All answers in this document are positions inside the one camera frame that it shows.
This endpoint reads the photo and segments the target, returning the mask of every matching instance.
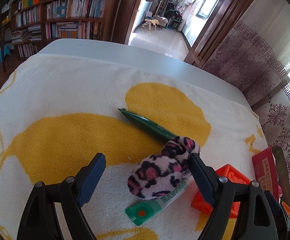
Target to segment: screw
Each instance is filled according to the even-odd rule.
[[[259,183],[256,182],[255,180],[253,180],[253,181],[251,182],[251,185],[253,185],[254,187],[259,187]]]
[[[69,177],[66,178],[65,181],[66,181],[67,183],[72,183],[74,180],[75,180],[75,177],[73,177],[73,176],[69,176]]]
[[[43,185],[43,182],[41,181],[38,181],[35,183],[35,187],[42,187],[42,185]]]
[[[222,183],[226,183],[228,181],[228,179],[225,176],[220,176],[219,177],[219,181],[222,182]]]

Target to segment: white table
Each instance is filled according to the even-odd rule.
[[[43,48],[39,54],[93,58],[163,74],[206,89],[250,109],[243,93],[233,85],[200,68],[146,49],[106,41],[59,39]]]

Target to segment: white and yellow towel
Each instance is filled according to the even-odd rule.
[[[136,202],[127,188],[129,174],[163,144],[129,124],[117,108],[196,140],[206,165],[217,169],[229,163],[250,179],[251,157],[267,147],[252,111],[204,89],[109,62],[35,55],[0,91],[0,233],[5,239],[16,240],[35,182],[59,183],[97,152],[104,153],[107,167],[82,208],[97,239],[198,238],[207,217],[191,207],[195,183],[140,227],[126,216],[125,208]],[[70,239],[62,215],[59,220]]]

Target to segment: leopard print plush toy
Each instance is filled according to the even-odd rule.
[[[127,180],[129,191],[141,200],[152,200],[173,191],[191,175],[188,160],[200,154],[200,146],[188,137],[168,141],[159,155],[144,158]]]

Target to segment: green tube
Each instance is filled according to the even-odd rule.
[[[191,178],[186,178],[172,192],[165,196],[149,201],[139,201],[135,205],[126,208],[126,215],[134,222],[135,225],[140,226],[142,223],[156,215],[171,203],[173,203],[184,191],[188,188]]]
[[[122,114],[126,116],[129,120],[131,120],[138,128],[164,143],[168,142],[171,138],[177,136],[171,131],[168,131],[164,127],[160,126],[159,124],[139,114],[127,111],[125,108],[118,110],[121,111]]]

